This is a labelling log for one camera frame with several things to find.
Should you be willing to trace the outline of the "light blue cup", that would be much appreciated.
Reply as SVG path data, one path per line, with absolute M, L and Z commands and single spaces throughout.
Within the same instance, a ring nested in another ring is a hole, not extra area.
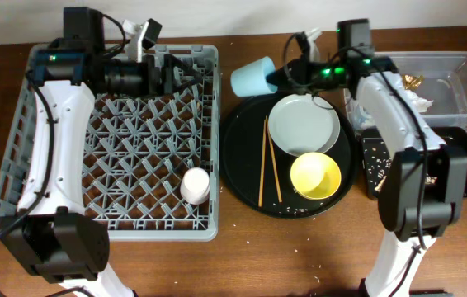
M 273 61 L 263 57 L 234 70 L 230 85 L 237 97 L 255 97 L 277 92 L 278 87 L 270 84 L 267 77 L 276 71 Z

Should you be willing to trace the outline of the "yellow bowl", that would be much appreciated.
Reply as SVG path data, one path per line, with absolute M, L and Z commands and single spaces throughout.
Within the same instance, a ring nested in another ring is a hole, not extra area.
M 290 167 L 295 191 L 309 200 L 324 200 L 338 191 L 342 173 L 337 163 L 324 153 L 300 155 Z

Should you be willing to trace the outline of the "food scraps pile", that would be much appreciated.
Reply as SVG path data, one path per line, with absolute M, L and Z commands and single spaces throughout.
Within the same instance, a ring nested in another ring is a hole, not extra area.
M 366 180 L 368 191 L 371 195 L 377 196 L 380 193 L 380 190 L 384 184 L 385 179 L 389 173 L 390 165 L 379 165 L 373 164 L 368 169 L 366 169 Z M 422 169 L 417 170 L 417 177 L 422 179 Z M 436 185 L 438 177 L 430 176 L 427 174 L 425 186 L 433 186 Z

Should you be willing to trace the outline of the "pink cup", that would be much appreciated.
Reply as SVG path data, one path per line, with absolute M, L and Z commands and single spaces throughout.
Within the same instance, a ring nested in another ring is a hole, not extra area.
M 186 171 L 180 185 L 183 200 L 200 205 L 208 199 L 210 192 L 210 176 L 204 169 L 194 167 Z

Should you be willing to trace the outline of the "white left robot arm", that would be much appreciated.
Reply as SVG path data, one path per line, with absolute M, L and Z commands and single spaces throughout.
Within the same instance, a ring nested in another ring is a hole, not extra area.
M 148 20 L 107 48 L 106 14 L 64 9 L 61 37 L 37 51 L 26 81 L 35 93 L 36 126 L 26 186 L 13 215 L 0 218 L 0 243 L 31 276 L 64 294 L 131 296 L 109 265 L 107 228 L 85 215 L 81 174 L 88 121 L 97 94 L 161 97 L 180 91 L 174 71 L 201 75 L 172 54 L 157 66 L 148 54 L 162 29 Z

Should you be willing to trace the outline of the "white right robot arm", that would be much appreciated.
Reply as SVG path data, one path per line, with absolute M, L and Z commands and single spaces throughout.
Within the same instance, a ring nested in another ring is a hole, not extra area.
M 378 195 L 385 232 L 360 296 L 408 296 L 427 249 L 455 224 L 467 179 L 467 153 L 449 146 L 408 98 L 392 59 L 378 55 L 366 19 L 337 24 L 338 50 L 328 61 L 312 57 L 306 32 L 291 36 L 301 56 L 283 59 L 267 81 L 299 94 L 346 88 L 372 116 L 391 164 Z

